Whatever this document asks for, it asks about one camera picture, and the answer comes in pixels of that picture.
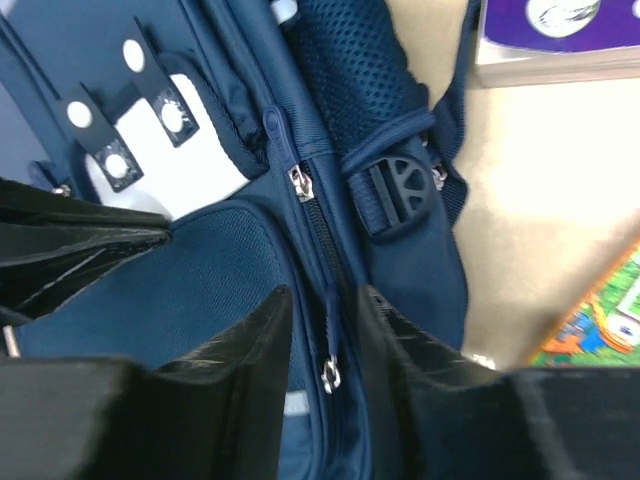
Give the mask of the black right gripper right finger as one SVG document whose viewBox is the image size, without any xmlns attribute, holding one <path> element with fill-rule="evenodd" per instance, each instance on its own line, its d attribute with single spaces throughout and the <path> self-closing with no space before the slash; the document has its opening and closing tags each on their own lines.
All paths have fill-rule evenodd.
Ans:
<svg viewBox="0 0 640 480">
<path fill-rule="evenodd" d="M 375 288 L 358 294 L 378 479 L 635 479 L 635 368 L 521 368 L 465 358 Z"/>
</svg>

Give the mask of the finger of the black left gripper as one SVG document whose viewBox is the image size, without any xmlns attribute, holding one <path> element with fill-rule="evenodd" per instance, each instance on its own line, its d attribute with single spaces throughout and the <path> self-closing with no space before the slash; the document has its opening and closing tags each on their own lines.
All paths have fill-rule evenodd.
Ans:
<svg viewBox="0 0 640 480">
<path fill-rule="evenodd" d="M 160 214 L 1 180 L 1 318 L 35 320 L 170 240 Z"/>
</svg>

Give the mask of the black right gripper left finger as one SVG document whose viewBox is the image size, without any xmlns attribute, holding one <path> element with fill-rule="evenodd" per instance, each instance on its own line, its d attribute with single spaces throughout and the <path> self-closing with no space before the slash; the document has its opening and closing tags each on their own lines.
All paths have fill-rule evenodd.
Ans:
<svg viewBox="0 0 640 480">
<path fill-rule="evenodd" d="M 274 479 L 293 298 L 150 371 L 120 358 L 4 359 L 5 479 Z"/>
</svg>

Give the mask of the navy blue student backpack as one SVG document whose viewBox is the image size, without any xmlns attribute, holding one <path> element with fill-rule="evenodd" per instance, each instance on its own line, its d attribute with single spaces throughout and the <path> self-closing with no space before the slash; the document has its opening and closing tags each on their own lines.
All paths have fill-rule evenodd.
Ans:
<svg viewBox="0 0 640 480">
<path fill-rule="evenodd" d="M 47 159 L 27 186 L 162 215 L 170 240 L 35 320 L 4 359 L 120 358 L 154 371 L 293 298 L 274 479 L 378 479 L 357 331 L 370 286 L 458 351 L 468 287 L 470 46 L 457 18 L 436 102 L 383 1 L 19 1 L 1 83 Z"/>
</svg>

